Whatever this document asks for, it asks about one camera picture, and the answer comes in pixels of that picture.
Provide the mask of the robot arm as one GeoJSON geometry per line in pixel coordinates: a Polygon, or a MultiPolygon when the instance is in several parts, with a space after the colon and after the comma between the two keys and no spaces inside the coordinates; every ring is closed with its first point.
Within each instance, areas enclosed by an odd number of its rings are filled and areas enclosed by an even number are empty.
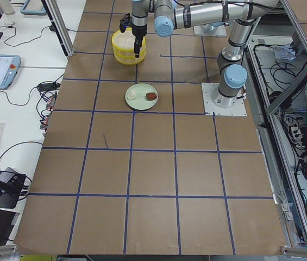
{"type": "Polygon", "coordinates": [[[243,50],[260,18],[275,9],[278,1],[201,1],[183,4],[178,1],[132,1],[131,12],[120,20],[119,29],[131,28],[134,54],[139,57],[143,38],[147,34],[148,15],[154,15],[154,29],[166,38],[175,30],[201,26],[231,24],[224,47],[217,57],[220,83],[211,99],[219,108],[234,105],[239,90],[247,80],[241,65],[243,50]]]}

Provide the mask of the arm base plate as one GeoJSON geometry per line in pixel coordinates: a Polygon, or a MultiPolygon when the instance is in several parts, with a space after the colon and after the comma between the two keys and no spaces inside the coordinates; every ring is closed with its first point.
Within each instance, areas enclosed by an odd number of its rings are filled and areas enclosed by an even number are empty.
{"type": "Polygon", "coordinates": [[[205,115],[208,116],[247,116],[241,90],[232,98],[223,97],[218,83],[202,83],[202,96],[205,115]]]}

